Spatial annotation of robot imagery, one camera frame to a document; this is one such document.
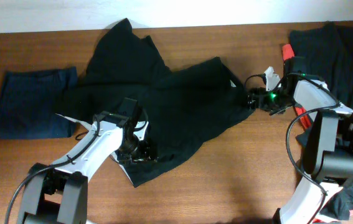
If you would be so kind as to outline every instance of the wooden table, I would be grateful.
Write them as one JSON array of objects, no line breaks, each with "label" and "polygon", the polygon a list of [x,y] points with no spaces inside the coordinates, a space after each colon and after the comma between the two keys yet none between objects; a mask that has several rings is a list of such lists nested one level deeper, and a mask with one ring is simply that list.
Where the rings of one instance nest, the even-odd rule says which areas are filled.
[{"label": "wooden table", "polygon": [[[342,22],[353,26],[353,22]],[[136,29],[151,35],[173,70],[214,56],[241,80],[272,65],[283,73],[281,44],[292,29],[322,23]],[[77,67],[82,74],[105,30],[0,34],[0,87],[5,70]],[[250,86],[260,85],[252,80]],[[256,111],[246,121],[206,142],[183,165],[133,188],[122,170],[107,160],[89,183],[88,218],[97,223],[254,223],[270,218],[294,192],[297,176],[285,149],[285,131],[294,113],[270,117]],[[295,127],[292,135],[302,129]],[[50,164],[76,141],[0,141],[0,223],[19,182],[35,162]],[[301,148],[291,141],[293,154]],[[11,215],[12,223],[21,197]]]}]

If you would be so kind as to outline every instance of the white wall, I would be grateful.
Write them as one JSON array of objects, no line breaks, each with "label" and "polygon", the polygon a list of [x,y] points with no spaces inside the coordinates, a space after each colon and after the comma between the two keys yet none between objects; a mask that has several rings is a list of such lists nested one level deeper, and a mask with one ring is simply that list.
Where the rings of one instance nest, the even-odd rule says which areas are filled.
[{"label": "white wall", "polygon": [[0,0],[0,32],[353,20],[353,0]]}]

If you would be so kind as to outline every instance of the folded dark blue jeans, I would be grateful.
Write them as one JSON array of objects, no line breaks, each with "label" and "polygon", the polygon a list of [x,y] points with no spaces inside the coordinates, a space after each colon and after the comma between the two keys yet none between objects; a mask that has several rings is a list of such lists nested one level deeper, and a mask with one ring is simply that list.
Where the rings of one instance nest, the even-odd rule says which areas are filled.
[{"label": "folded dark blue jeans", "polygon": [[75,124],[56,115],[53,104],[77,84],[77,69],[6,72],[0,95],[0,139],[72,136]]}]

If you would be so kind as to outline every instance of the black garment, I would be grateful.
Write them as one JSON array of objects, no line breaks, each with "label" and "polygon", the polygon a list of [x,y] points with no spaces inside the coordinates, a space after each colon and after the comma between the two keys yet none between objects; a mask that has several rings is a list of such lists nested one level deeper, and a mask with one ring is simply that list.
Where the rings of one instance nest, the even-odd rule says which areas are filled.
[{"label": "black garment", "polygon": [[[353,109],[353,28],[330,23],[320,29],[292,31],[289,41],[295,56],[306,58],[307,73],[322,76],[332,94]],[[303,147],[309,132],[297,137]],[[353,184],[333,196],[321,213],[348,220],[352,209]]]},{"label": "black garment", "polygon": [[320,211],[320,214],[337,220],[349,220],[350,210],[353,210],[353,184],[335,194]]},{"label": "black garment", "polygon": [[6,72],[0,96],[0,139],[70,137],[75,124],[56,115],[53,104],[77,84],[75,67],[39,72]]},{"label": "black garment", "polygon": [[63,94],[57,112],[91,123],[94,114],[114,111],[124,97],[147,111],[147,137],[159,153],[156,164],[125,167],[135,187],[182,164],[203,142],[252,113],[243,85],[218,57],[171,72],[150,36],[139,39],[127,19],[99,41],[86,77]]}]

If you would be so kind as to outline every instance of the black bracket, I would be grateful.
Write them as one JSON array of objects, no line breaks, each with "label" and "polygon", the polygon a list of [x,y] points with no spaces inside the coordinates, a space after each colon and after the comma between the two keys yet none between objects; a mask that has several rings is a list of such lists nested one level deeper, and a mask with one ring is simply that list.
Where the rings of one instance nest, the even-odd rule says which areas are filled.
[{"label": "black bracket", "polygon": [[[43,164],[35,164],[29,173],[34,173],[47,167]],[[63,197],[61,204],[45,200],[46,181],[48,173],[35,176],[26,185],[22,194],[21,207],[17,224],[28,223],[63,223],[79,224],[87,221],[88,207],[88,177],[79,172],[65,174],[60,171],[49,172],[49,175],[66,178],[61,190]]]},{"label": "black bracket", "polygon": [[353,181],[353,114],[320,111],[303,153],[303,167],[316,182]]},{"label": "black bracket", "polygon": [[158,153],[152,141],[148,138],[139,141],[133,134],[142,112],[136,100],[125,98],[118,108],[118,114],[107,114],[103,118],[123,128],[123,141],[116,153],[118,162],[124,166],[157,162]]}]

